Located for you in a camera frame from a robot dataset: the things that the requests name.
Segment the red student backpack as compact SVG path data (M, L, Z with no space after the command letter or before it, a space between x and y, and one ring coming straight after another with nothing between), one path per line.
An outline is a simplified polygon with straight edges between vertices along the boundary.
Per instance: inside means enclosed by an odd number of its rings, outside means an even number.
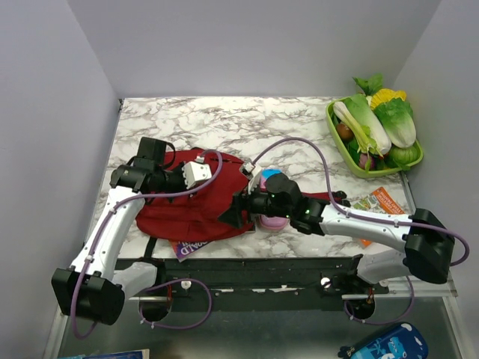
M247 185L240 173L243 160L222 153L222 170L213 184L194 194L155 198L136 217L138 229L156 239L178 242L214 242L255 231L255 224L234 228L218 217L231 203L233 194Z

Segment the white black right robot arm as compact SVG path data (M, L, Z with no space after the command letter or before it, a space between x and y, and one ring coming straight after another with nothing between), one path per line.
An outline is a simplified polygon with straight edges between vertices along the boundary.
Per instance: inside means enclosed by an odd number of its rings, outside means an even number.
M349 208L303 194L296 182L275 174L263 191L235 193L219 220L240 228L244 215L287 218L293 228L306 235L349 236L388 247L382 253L360 256L356 268L345 273L345 286L354 293L394 277L412 275L434 284L448 279L455 240L426 209L416 209L412 215L388 215Z

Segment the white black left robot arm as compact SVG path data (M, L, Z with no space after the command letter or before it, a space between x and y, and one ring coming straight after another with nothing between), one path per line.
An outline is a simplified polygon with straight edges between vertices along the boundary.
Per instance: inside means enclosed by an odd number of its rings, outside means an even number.
M125 300L142 290L158 295L165 289L165 275L152 260L138 260L122 271L115 266L145 204L144 194L185 190L182 169L173 166L175 158L173 144L143 137L136 155L112 172L106 204L89 239L70 266L56 269L52 276L58 305L71 321L83 318L112 325Z

